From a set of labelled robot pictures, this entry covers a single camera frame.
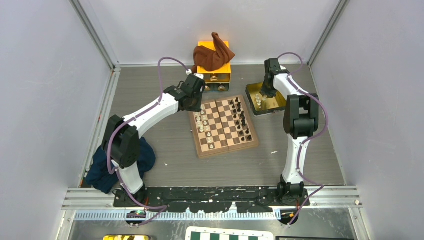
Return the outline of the yellow metal tray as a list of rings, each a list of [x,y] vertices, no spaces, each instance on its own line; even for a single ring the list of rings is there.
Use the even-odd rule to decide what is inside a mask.
[[[253,114],[258,117],[284,111],[286,108],[286,99],[280,92],[277,92],[276,96],[272,98],[262,96],[260,93],[262,84],[262,82],[248,84],[245,88],[245,93]]]

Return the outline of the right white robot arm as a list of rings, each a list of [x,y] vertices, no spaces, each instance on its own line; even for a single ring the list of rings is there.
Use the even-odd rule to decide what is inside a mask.
[[[304,195],[304,170],[308,139],[318,130],[319,105],[280,65],[277,58],[264,61],[265,76],[260,93],[271,98],[280,93],[285,98],[283,129],[288,138],[287,158],[277,186],[277,199],[291,205]]]

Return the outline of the wooden chess board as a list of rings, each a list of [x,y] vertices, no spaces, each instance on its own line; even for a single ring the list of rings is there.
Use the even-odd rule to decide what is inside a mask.
[[[204,100],[200,112],[189,112],[191,132],[197,156],[211,157],[220,154],[255,148],[259,138],[249,115],[248,106],[242,95]],[[197,127],[196,118],[200,117],[202,127]]]

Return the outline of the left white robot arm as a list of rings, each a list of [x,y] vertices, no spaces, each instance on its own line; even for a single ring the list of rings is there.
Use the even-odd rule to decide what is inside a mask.
[[[126,200],[141,206],[146,200],[143,179],[138,168],[141,156],[140,138],[165,118],[181,111],[200,112],[206,82],[203,74],[188,72],[179,86],[170,86],[150,104],[124,117],[109,118],[103,136],[102,149],[107,169],[116,173],[125,190]]]

